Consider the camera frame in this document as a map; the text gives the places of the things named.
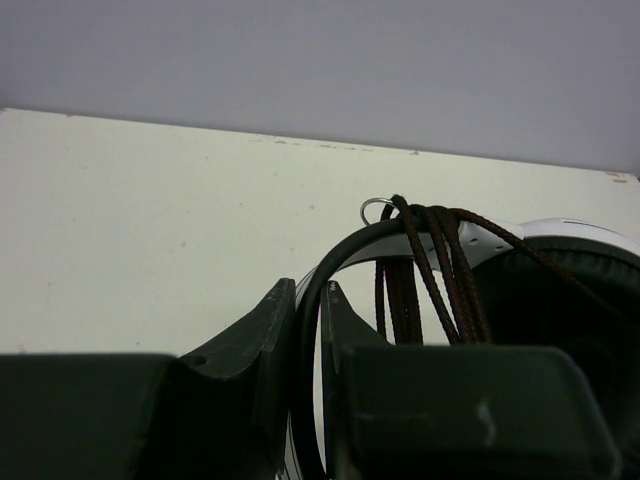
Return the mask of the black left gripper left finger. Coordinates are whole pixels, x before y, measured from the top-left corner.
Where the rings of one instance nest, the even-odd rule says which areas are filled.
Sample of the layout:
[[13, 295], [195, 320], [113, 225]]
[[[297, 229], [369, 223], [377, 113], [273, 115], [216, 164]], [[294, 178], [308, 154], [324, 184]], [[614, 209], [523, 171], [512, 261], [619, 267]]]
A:
[[182, 356], [1, 359], [5, 479], [272, 479], [284, 466], [295, 285]]

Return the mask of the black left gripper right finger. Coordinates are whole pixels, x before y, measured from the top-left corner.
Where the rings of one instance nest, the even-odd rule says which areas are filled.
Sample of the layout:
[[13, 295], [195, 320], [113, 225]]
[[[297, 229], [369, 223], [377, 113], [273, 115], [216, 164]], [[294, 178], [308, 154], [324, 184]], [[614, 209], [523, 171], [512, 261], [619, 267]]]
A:
[[332, 479], [616, 479], [585, 376], [548, 347], [392, 345], [339, 284], [320, 303]]

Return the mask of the white and black headphones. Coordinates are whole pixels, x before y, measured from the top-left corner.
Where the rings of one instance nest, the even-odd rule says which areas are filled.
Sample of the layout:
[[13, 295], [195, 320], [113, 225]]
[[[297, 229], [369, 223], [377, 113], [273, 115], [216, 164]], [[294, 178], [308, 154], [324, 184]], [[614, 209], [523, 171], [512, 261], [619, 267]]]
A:
[[381, 219], [342, 240], [296, 292], [288, 474], [326, 468], [320, 303], [339, 284], [392, 345], [557, 349], [585, 376], [621, 455], [639, 475], [639, 248], [566, 220], [507, 225], [394, 196]]

